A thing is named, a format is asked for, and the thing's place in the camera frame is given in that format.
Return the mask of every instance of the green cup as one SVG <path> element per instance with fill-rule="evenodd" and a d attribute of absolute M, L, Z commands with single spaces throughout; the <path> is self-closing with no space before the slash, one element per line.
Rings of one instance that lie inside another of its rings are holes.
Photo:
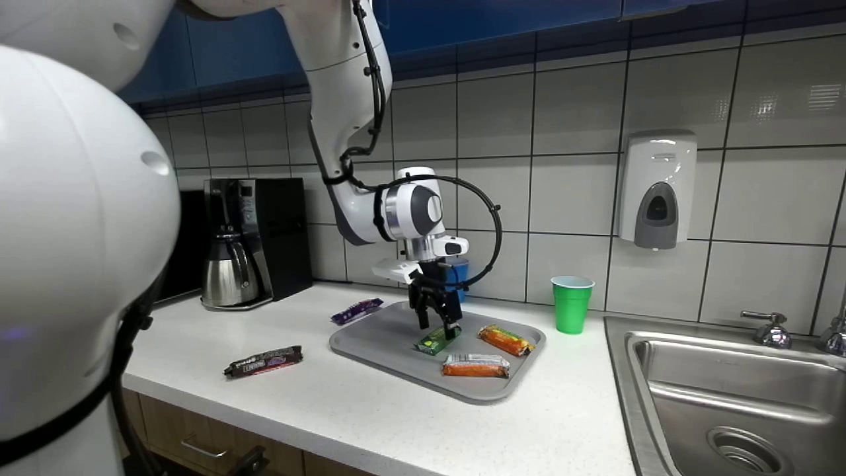
<path fill-rule="evenodd" d="M 592 281 L 578 276 L 552 279 L 554 329 L 559 333 L 581 333 L 589 310 Z"/>

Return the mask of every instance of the stainless steel sink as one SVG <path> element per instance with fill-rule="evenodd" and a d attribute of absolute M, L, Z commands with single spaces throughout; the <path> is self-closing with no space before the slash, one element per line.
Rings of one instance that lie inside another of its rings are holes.
<path fill-rule="evenodd" d="M 842 476 L 846 359 L 751 333 L 608 317 L 641 476 Z"/>

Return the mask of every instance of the soap dispenser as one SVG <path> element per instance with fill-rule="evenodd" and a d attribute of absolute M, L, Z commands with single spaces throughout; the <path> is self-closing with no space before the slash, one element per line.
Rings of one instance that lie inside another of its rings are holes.
<path fill-rule="evenodd" d="M 620 242 L 673 248 L 688 242 L 696 136 L 635 136 L 624 165 Z"/>

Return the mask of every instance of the black cable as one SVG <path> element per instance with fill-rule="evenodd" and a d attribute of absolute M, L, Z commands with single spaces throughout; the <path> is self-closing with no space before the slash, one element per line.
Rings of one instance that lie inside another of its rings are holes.
<path fill-rule="evenodd" d="M 372 51 L 372 39 L 368 35 L 368 27 L 365 27 L 365 8 L 359 6 L 359 0 L 352 0 L 352 13 L 356 19 L 356 27 L 359 27 L 359 35 L 362 35 L 362 42 L 365 42 L 365 55 L 368 55 L 368 68 L 365 74 L 370 78 L 370 88 L 372 88 L 372 121 L 370 121 L 370 144 L 365 148 L 359 145 L 352 145 L 341 153 L 341 171 L 352 178 L 352 157 L 370 157 L 374 150 L 374 144 L 378 144 L 378 136 L 381 136 L 381 125 L 384 125 L 384 116 L 386 116 L 386 103 L 388 103 L 388 96 L 386 96 L 386 84 L 381 80 L 381 64 L 374 58 L 374 51 Z"/>
<path fill-rule="evenodd" d="M 113 349 L 111 349 L 111 363 L 107 363 L 107 370 L 103 375 L 103 380 L 90 392 L 85 395 L 73 407 L 64 411 L 61 416 L 56 416 L 53 420 L 25 432 L 25 433 L 19 433 L 12 440 L 2 440 L 0 441 L 0 469 L 12 462 L 12 461 L 20 461 L 47 444 L 53 444 L 56 440 L 61 440 L 64 433 L 69 433 L 70 429 L 77 429 L 85 419 L 90 419 L 99 403 L 107 398 L 107 395 L 115 395 L 119 398 L 119 390 L 121 390 L 121 374 L 131 357 L 131 341 L 136 337 L 136 331 L 144 331 L 152 320 L 150 320 L 150 306 L 159 297 L 159 289 L 164 284 L 164 276 L 159 276 L 152 281 L 152 285 L 136 297 L 123 317 L 121 317 L 121 326 L 115 331 L 115 339 L 113 339 Z M 134 454 L 144 454 L 143 447 L 131 447 L 131 440 L 126 440 L 126 447 L 134 449 Z"/>
<path fill-rule="evenodd" d="M 500 206 L 481 189 L 476 189 L 474 182 L 460 181 L 460 178 L 450 178 L 450 175 L 410 175 L 410 178 L 398 178 L 394 182 L 386 182 L 381 189 L 394 189 L 394 185 L 421 182 L 421 181 L 452 182 L 452 185 L 460 185 L 460 189 L 470 190 L 485 206 L 485 212 L 489 212 L 489 216 L 493 223 L 493 252 L 491 252 L 489 263 L 474 279 L 466 279 L 462 284 L 452 284 L 454 289 L 468 290 L 474 284 L 477 284 L 484 276 L 489 276 L 493 271 L 493 263 L 500 259 L 500 248 L 501 248 Z"/>
<path fill-rule="evenodd" d="M 123 406 L 121 392 L 123 392 L 121 380 L 111 380 L 111 411 L 113 411 L 115 429 L 121 432 L 121 440 L 129 449 L 129 458 L 134 454 L 134 461 L 139 462 L 144 476 L 164 476 L 159 461 L 136 440 L 136 433 L 126 419 L 126 406 Z"/>

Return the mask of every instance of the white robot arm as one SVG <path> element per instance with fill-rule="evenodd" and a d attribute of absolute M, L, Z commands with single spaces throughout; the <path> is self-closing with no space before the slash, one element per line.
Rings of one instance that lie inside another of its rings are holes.
<path fill-rule="evenodd" d="M 435 181 L 368 189 L 352 175 L 352 158 L 370 153 L 378 141 L 394 82 L 372 0 L 192 0 L 192 6 L 209 17 L 274 8 L 286 19 L 312 91 L 312 145 L 348 243 L 418 242 L 407 248 L 410 259 L 422 263 L 468 252 L 468 243 L 450 239 L 440 224 Z M 353 136 L 365 128 L 370 144 L 353 145 Z M 410 175 L 434 171 L 422 166 L 398 171 Z"/>

